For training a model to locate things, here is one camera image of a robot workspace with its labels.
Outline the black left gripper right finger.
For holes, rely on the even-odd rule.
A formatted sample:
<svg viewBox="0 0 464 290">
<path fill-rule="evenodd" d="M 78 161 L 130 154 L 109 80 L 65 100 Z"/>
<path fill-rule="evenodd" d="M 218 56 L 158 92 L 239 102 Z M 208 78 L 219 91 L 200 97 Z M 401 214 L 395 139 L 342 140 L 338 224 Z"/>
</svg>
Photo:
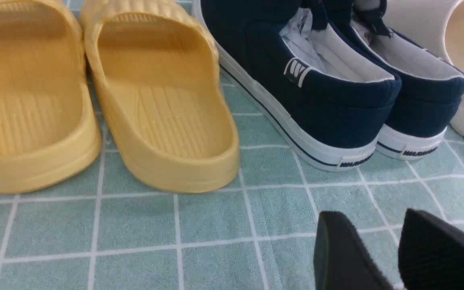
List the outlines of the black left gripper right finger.
<svg viewBox="0 0 464 290">
<path fill-rule="evenodd" d="M 464 290 L 464 231 L 427 211 L 407 209 L 398 270 L 408 290 Z"/>
</svg>

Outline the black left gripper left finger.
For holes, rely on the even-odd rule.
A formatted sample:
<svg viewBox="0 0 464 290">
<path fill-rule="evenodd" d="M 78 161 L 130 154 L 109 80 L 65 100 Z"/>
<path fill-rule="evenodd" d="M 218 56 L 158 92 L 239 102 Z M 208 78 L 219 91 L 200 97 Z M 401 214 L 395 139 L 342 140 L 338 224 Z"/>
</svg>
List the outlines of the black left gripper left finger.
<svg viewBox="0 0 464 290">
<path fill-rule="evenodd" d="M 321 211 L 313 257 L 317 290 L 392 290 L 344 213 Z"/>
</svg>

